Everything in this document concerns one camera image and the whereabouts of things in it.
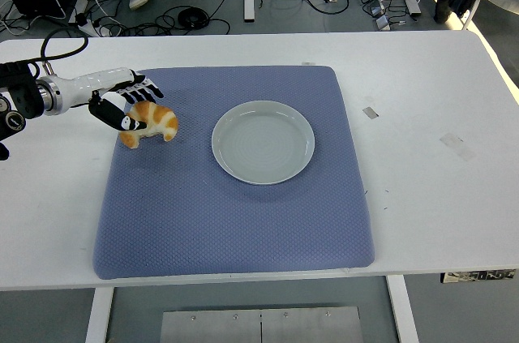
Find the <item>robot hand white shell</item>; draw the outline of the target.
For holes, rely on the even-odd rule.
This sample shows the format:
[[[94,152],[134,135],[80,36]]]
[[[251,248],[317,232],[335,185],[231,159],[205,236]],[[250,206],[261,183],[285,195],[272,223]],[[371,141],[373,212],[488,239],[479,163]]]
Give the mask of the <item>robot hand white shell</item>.
[[[126,67],[98,71],[74,79],[58,77],[53,82],[56,88],[52,110],[56,114],[87,105],[93,116],[118,131],[141,130],[146,127],[146,123],[127,116],[123,110],[106,100],[103,96],[107,92],[124,97],[129,104],[154,102],[163,97],[161,90],[149,78]]]

